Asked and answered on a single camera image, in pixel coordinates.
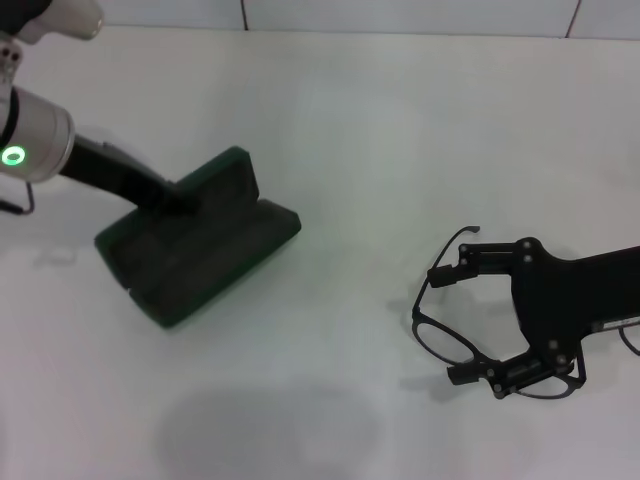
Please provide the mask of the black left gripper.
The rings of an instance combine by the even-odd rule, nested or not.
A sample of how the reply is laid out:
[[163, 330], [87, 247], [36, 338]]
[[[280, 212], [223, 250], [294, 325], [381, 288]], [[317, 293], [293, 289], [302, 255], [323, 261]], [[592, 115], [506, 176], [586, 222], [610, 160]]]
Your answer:
[[158, 214], [197, 214], [197, 197], [177, 190], [139, 160], [106, 142], [77, 135], [60, 170], [66, 178], [111, 193]]

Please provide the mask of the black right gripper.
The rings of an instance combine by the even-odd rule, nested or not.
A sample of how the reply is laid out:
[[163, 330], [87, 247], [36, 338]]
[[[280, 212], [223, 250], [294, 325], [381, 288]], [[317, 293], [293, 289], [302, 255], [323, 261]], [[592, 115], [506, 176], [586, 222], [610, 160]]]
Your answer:
[[535, 238], [512, 243], [461, 244], [458, 264], [434, 266], [433, 288], [483, 275], [509, 276], [522, 334], [533, 352], [506, 361], [473, 360], [447, 369], [453, 385], [486, 380], [496, 399], [515, 394], [560, 400], [575, 392], [573, 366], [581, 340], [639, 316], [639, 249], [576, 260], [550, 254]]

